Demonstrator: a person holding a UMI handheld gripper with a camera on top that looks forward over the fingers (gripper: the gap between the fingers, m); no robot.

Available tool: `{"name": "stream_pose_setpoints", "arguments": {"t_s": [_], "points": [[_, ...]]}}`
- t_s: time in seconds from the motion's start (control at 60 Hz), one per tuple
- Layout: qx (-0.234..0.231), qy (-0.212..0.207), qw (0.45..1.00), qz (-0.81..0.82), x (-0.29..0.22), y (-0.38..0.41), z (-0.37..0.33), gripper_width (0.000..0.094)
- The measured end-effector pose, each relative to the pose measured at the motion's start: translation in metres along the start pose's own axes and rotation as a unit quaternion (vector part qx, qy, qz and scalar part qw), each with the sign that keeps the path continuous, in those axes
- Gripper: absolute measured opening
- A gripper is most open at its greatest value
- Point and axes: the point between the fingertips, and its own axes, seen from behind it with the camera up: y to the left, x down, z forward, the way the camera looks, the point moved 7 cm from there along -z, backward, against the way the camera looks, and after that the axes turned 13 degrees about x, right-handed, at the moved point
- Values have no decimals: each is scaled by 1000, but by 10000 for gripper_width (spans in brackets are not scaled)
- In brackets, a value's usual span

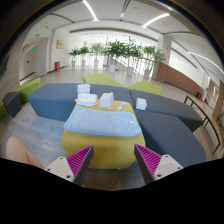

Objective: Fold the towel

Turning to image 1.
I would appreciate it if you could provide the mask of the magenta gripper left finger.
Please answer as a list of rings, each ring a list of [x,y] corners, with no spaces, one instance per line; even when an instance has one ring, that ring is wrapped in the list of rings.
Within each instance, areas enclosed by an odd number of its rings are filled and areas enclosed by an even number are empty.
[[[46,171],[82,186],[93,156],[94,146],[90,145],[68,157],[58,157]]]

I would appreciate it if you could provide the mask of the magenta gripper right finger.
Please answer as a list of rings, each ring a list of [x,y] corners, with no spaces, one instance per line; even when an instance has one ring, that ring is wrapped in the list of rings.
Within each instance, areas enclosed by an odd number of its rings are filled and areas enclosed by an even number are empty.
[[[152,183],[182,169],[182,166],[170,155],[159,155],[139,144],[134,146],[134,154],[145,184]]]

